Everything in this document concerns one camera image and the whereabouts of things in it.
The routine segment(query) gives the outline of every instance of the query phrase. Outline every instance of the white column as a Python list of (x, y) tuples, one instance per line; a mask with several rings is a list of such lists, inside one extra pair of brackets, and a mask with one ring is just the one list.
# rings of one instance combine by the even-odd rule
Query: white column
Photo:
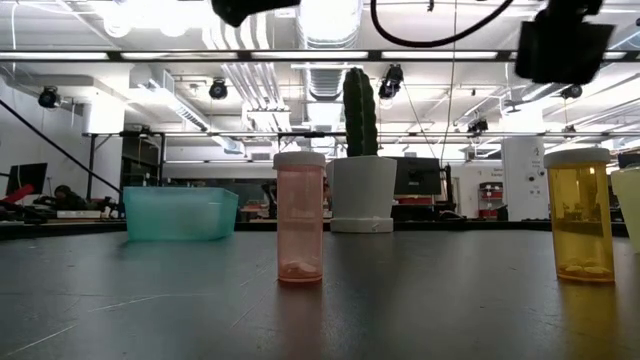
[[(91, 104), (84, 107), (85, 132), (87, 133), (118, 133), (124, 129), (125, 105), (110, 96), (95, 97)], [(105, 138), (98, 138), (96, 146)], [(122, 138), (112, 137), (95, 151), (93, 172), (100, 175), (109, 183), (120, 187), (120, 170), (122, 164)], [(91, 197), (102, 198), (110, 196), (118, 198), (118, 193), (93, 178)]]
[[(542, 111), (523, 109), (504, 114), (501, 127), (506, 132), (542, 132)], [(544, 138), (511, 137), (502, 141), (504, 201), (509, 221), (549, 217), (547, 172), (543, 166)]]

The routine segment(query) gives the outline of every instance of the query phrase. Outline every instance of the person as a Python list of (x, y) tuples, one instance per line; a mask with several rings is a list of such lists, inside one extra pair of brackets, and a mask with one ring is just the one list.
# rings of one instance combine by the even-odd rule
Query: person
[(67, 185), (60, 185), (54, 191), (56, 210), (87, 210), (87, 203)]

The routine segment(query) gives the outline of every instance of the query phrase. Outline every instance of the gray table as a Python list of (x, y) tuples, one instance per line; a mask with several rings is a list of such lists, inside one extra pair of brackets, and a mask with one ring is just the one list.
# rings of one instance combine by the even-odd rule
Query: gray table
[(551, 234), (325, 236), (325, 278), (276, 279), (275, 233), (0, 243), (0, 358), (640, 358), (640, 259), (616, 286), (560, 282)]

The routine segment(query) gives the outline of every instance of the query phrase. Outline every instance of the black cable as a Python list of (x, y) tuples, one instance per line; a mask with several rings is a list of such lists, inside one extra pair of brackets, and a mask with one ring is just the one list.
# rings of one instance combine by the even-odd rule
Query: black cable
[(444, 38), (444, 39), (440, 39), (440, 40), (433, 40), (433, 41), (409, 41), (409, 40), (400, 39), (400, 38), (395, 37), (395, 36), (391, 35), (390, 33), (388, 33), (382, 27), (382, 25), (380, 25), (380, 20), (378, 19), (378, 6), (377, 6), (377, 3), (378, 3), (378, 0), (371, 0), (371, 21), (373, 21), (373, 26), (376, 28), (376, 30), (378, 31), (380, 36), (385, 38), (387, 41), (389, 41), (389, 42), (391, 42), (393, 44), (396, 44), (396, 45), (400, 45), (400, 46), (406, 46), (406, 47), (412, 47), (412, 48), (434, 48), (434, 47), (448, 45), (448, 44), (451, 44), (451, 43), (456, 42), (458, 40), (462, 40), (465, 37), (473, 34), (474, 32), (476, 32), (478, 30), (480, 30), (485, 25), (487, 25), (488, 23), (493, 21), (495, 18), (497, 18), (505, 10), (507, 10), (509, 5), (511, 5), (511, 3), (513, 3), (513, 0), (505, 0), (491, 14), (489, 14), (484, 19), (478, 21), (475, 25), (471, 26), (470, 28), (466, 29), (465, 31), (462, 31), (459, 34), (450, 36), (448, 38)]
[(2, 105), (2, 107), (4, 107), (5, 109), (7, 109), (8, 112), (11, 113), (11, 115), (15, 116), (16, 119), (20, 120), (21, 123), (23, 123), (24, 125), (26, 125), (31, 131), (33, 131), (34, 133), (36, 133), (36, 135), (40, 136), (40, 138), (42, 138), (42, 140), (46, 141), (49, 145), (53, 146), (56, 150), (60, 151), (62, 153), (62, 155), (66, 156), (67, 158), (69, 158), (69, 160), (73, 161), (76, 165), (78, 165), (82, 170), (86, 171), (87, 173), (91, 174), (91, 176), (95, 177), (96, 179), (102, 181), (105, 185), (107, 185), (108, 187), (112, 188), (113, 190), (117, 191), (118, 194), (121, 194), (122, 192), (120, 191), (120, 189), (118, 189), (117, 187), (115, 187), (114, 185), (112, 185), (111, 183), (109, 183), (107, 180), (105, 180), (104, 178), (102, 178), (100, 175), (94, 173), (93, 171), (89, 170), (88, 167), (84, 166), (80, 161), (78, 161), (76, 158), (74, 158), (73, 156), (71, 156), (71, 154), (69, 154), (66, 150), (64, 150), (63, 148), (61, 148), (60, 146), (58, 146), (58, 144), (56, 144), (55, 142), (53, 142), (53, 140), (49, 139), (45, 134), (43, 134), (42, 132), (40, 132), (40, 130), (36, 129), (35, 126), (31, 125), (27, 120), (25, 120), (25, 118), (23, 118), (20, 114), (18, 114), (15, 110), (13, 110), (11, 108), (11, 106), (7, 105), (7, 103), (4, 102), (4, 100), (0, 99), (0, 105)]

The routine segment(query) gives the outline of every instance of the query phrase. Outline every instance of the yellow pill bottle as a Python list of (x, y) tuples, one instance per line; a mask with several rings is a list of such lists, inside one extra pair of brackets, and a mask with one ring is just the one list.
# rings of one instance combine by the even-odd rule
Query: yellow pill bottle
[(545, 155), (551, 226), (559, 278), (614, 282), (606, 165), (609, 150), (585, 148)]

